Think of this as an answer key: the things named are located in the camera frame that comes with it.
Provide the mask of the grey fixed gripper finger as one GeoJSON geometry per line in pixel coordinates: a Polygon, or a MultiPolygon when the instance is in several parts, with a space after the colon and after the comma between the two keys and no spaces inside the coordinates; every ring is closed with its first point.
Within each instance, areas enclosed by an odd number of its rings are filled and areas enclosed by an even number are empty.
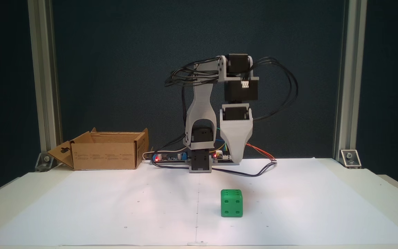
{"type": "Polygon", "coordinates": [[[220,134],[225,140],[234,163],[240,163],[244,157],[245,145],[252,136],[252,121],[221,121],[220,134]]]}

